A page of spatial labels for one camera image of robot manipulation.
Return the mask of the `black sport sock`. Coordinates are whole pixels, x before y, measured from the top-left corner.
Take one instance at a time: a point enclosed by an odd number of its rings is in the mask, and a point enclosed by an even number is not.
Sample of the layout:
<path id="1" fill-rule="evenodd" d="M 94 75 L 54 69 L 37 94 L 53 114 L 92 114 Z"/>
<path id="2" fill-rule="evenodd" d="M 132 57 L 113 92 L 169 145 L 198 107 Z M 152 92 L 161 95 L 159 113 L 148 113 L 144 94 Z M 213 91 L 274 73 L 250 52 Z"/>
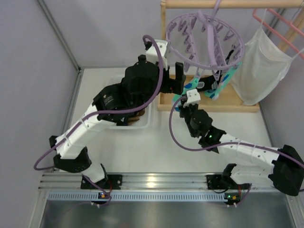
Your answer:
<path id="1" fill-rule="evenodd" d="M 212 75 L 201 77 L 197 82 L 195 82 L 195 88 L 199 92 L 215 90 L 219 85 L 221 78 L 229 69 L 217 70 L 213 72 Z"/>

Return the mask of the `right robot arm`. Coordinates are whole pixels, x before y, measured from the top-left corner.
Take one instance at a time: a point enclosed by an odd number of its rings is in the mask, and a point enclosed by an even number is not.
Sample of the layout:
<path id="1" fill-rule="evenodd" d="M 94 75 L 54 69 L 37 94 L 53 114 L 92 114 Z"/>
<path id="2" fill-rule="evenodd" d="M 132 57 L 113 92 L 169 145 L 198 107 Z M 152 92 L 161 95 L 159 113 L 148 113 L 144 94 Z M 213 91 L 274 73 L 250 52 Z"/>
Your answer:
<path id="1" fill-rule="evenodd" d="M 191 137 L 228 162 L 222 172 L 227 185 L 267 185 L 290 196 L 297 196 L 302 190 L 304 162 L 294 147 L 264 147 L 234 137 L 214 127 L 212 118 L 197 104 L 182 101 L 179 111 Z"/>

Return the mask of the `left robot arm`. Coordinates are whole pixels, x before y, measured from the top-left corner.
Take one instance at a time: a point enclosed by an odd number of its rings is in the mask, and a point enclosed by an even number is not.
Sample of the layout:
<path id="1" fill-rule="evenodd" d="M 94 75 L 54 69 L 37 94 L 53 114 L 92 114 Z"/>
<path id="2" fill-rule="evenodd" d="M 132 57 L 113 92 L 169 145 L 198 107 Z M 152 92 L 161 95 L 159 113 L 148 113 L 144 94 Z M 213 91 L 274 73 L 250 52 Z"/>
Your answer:
<path id="1" fill-rule="evenodd" d="M 55 148 L 53 158 L 57 169 L 69 173 L 81 173 L 92 187 L 102 188 L 108 176 L 102 164 L 89 158 L 87 144 L 110 126 L 124 124 L 144 112 L 147 101 L 158 93 L 181 95 L 185 82 L 184 64 L 175 64 L 175 78 L 170 78 L 170 68 L 159 68 L 159 63 L 148 61 L 140 55 L 138 62 L 126 68 L 119 83 L 103 88 L 81 117 L 66 133 L 51 136 L 50 145 Z"/>

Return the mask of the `purple round clip hanger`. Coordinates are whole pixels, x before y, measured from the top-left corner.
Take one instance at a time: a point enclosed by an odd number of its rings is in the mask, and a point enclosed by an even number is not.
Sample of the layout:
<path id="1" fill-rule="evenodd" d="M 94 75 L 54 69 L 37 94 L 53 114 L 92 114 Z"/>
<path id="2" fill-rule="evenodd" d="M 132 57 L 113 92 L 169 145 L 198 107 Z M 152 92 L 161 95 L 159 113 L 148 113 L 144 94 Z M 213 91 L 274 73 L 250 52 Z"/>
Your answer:
<path id="1" fill-rule="evenodd" d="M 227 23 L 216 18 L 216 14 L 219 10 L 221 1 L 216 1 L 211 15 L 205 15 L 199 10 L 195 14 L 183 14 L 173 19 L 167 26 L 165 37 L 170 45 L 171 51 L 184 61 L 185 71 L 188 71 L 190 66 L 197 68 L 197 72 L 194 76 L 199 80 L 202 74 L 199 72 L 202 70 L 210 70 L 215 80 L 219 79 L 219 75 L 222 72 L 227 72 L 231 69 L 237 69 L 240 65 L 241 58 L 245 52 L 244 43 L 240 35 Z M 206 33 L 207 48 L 205 49 L 208 56 L 208 63 L 203 65 L 200 63 L 198 55 L 197 44 L 193 34 L 195 23 L 199 21 L 202 24 L 202 32 Z M 185 53 L 189 54 L 189 57 L 185 57 L 178 50 L 176 50 L 171 44 L 171 32 L 177 28 L 184 37 L 184 45 L 186 46 Z M 231 38 L 237 40 L 232 44 L 232 61 L 230 57 L 224 56 L 224 51 L 221 42 L 228 41 Z"/>

